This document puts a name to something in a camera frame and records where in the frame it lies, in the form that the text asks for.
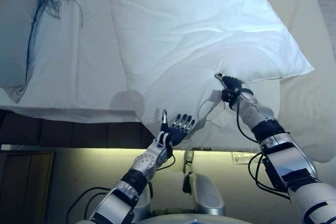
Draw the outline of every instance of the robot finger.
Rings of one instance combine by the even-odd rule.
[[[189,125],[189,123],[190,123],[190,121],[191,121],[191,115],[190,116],[188,116],[188,118],[187,118],[187,121],[185,122],[185,124],[182,126],[182,131],[184,131],[184,130],[186,130],[187,129],[187,127],[188,127],[188,125]]]
[[[175,122],[172,124],[172,128],[175,128],[175,126],[177,125],[177,123],[179,122],[179,120],[180,120],[180,118],[181,118],[181,115],[180,114],[178,114],[177,115],[177,117],[176,117],[176,120],[175,120]]]
[[[185,121],[186,118],[187,118],[187,114],[184,114],[183,117],[182,117],[182,120],[176,126],[177,129],[179,129],[181,127],[182,123]]]
[[[195,124],[195,120],[192,120],[190,125],[187,127],[187,129],[185,130],[185,132],[188,134],[194,127]]]
[[[162,123],[167,123],[167,110],[162,112]]]

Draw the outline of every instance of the white bedsheet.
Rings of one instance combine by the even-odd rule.
[[[43,13],[32,79],[20,103],[0,89],[0,109],[82,123],[137,121],[128,98],[110,0],[62,2],[61,19]]]
[[[278,120],[309,157],[328,162],[336,156],[336,67],[317,0],[268,1],[315,67],[315,71],[305,76],[280,81]],[[259,152],[258,145],[239,134],[234,122],[235,113],[230,109],[226,111],[231,126],[220,127],[208,120],[178,148]],[[247,127],[242,129],[251,136]]]

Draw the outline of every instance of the pillowcase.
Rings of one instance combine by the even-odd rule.
[[[39,0],[0,0],[0,87],[19,102],[32,75],[31,31]]]
[[[153,132],[160,114],[201,120],[220,100],[214,74],[244,82],[313,67],[267,0],[111,0],[134,109]]]

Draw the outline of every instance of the white pillow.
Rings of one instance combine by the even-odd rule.
[[[111,0],[134,109],[153,132],[160,114],[201,120],[222,72],[245,82],[313,67],[267,0]]]

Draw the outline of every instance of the silver arm segment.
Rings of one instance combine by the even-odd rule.
[[[273,186],[287,192],[302,223],[336,223],[336,188],[318,180],[314,163],[290,133],[285,132],[273,111],[262,106],[241,81],[215,75],[223,84],[222,100],[229,103],[251,129],[265,158],[263,163]]]
[[[156,169],[170,156],[169,134],[161,131],[147,150],[133,162],[129,171],[118,181],[93,211],[90,220],[103,224],[131,223],[133,209]]]

